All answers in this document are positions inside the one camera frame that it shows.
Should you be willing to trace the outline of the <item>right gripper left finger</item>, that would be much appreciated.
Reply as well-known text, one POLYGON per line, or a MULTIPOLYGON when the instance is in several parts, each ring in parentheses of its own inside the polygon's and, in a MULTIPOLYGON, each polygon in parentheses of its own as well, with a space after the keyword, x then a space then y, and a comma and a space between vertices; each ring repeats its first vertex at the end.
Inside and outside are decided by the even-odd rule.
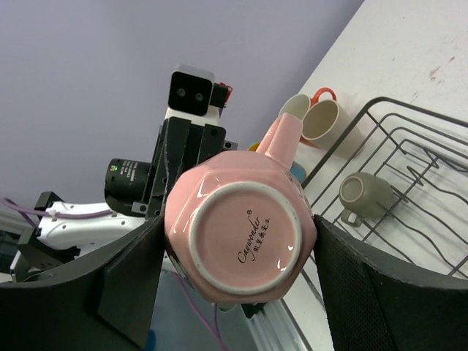
POLYGON ((1 284, 2 350, 144 350, 164 218, 31 281, 1 284))

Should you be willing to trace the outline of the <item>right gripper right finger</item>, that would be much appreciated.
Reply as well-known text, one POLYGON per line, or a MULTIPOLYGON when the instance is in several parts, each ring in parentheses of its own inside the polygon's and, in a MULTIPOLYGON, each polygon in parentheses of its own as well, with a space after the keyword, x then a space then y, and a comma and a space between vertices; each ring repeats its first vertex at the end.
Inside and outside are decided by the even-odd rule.
POLYGON ((467 280, 405 262, 314 216, 335 350, 466 350, 467 280))

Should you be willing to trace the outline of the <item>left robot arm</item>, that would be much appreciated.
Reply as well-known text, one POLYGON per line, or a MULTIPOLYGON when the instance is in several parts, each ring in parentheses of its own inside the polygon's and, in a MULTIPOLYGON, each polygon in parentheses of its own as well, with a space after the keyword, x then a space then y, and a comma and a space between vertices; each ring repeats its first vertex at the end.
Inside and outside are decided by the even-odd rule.
POLYGON ((159 128, 150 162, 112 159, 105 174, 102 203, 66 203, 54 192, 44 192, 32 210, 11 200, 4 204, 27 219, 30 231, 18 241, 10 266, 14 282, 68 263, 119 239, 146 219, 160 215, 167 195, 184 171, 228 150, 225 128, 207 118, 170 117, 159 128))

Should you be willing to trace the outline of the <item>pink faceted mug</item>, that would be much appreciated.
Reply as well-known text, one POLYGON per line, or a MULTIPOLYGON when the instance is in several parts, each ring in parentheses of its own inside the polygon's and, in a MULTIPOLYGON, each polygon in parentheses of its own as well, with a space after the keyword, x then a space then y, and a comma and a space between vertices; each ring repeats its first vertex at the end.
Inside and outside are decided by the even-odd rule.
POLYGON ((207 301, 280 299, 305 265, 317 229, 290 171, 302 128, 285 113, 256 151, 224 151, 184 172, 168 195, 175 267, 207 301))

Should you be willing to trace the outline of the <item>blue butterfly mug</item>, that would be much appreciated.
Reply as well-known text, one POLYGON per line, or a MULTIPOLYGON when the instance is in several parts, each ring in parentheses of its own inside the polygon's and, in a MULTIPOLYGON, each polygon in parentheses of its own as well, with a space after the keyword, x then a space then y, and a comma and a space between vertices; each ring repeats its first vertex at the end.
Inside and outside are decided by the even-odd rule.
MULTIPOLYGON (((256 142, 250 145, 248 148, 249 151, 256 151, 258 146, 260 145, 260 142, 256 142)), ((304 180, 306 179, 306 171, 305 169, 297 162, 292 163, 292 167, 290 168, 290 172, 292 173, 293 176, 295 176, 298 179, 298 182, 302 184, 304 180)))

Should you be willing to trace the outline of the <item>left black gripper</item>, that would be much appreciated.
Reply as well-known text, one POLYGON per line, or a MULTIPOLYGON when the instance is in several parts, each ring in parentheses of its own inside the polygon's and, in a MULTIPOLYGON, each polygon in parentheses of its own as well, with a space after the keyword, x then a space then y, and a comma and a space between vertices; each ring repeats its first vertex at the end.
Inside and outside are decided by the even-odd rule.
POLYGON ((137 171, 140 184, 132 190, 132 216, 159 216, 180 174, 220 152, 238 148, 236 142, 225 139, 223 127, 206 124, 201 138, 188 138, 190 126, 187 119, 166 120, 165 138, 157 140, 149 165, 137 171))

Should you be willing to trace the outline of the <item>small olive green mug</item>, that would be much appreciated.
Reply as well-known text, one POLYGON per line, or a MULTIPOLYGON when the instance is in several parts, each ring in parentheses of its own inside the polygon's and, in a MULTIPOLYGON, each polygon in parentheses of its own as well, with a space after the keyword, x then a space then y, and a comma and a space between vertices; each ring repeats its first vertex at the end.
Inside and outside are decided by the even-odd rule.
POLYGON ((339 187, 339 200, 344 209, 340 219, 351 227, 360 227, 363 220, 380 219, 396 202, 391 185, 370 173, 347 176, 339 187))

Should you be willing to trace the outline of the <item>orange mug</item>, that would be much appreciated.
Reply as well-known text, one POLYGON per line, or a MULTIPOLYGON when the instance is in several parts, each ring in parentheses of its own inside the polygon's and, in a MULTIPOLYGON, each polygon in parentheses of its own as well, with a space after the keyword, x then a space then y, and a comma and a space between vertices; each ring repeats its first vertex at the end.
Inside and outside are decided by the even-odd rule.
MULTIPOLYGON (((317 92, 314 94, 313 97, 310 97, 309 95, 306 94, 296 94, 293 97, 290 97, 282 106, 281 110, 279 111, 278 117, 281 117, 284 113, 290 114, 295 116, 298 120, 303 123, 303 118, 306 115, 306 113, 309 111, 309 109, 317 104, 318 102, 322 102, 325 100, 334 100, 336 101, 336 94, 331 88, 320 88, 317 90, 317 92)), ((304 145, 311 146, 314 148, 321 149, 314 144, 308 142, 302 137, 302 132, 301 132, 301 139, 300 142, 304 145)))

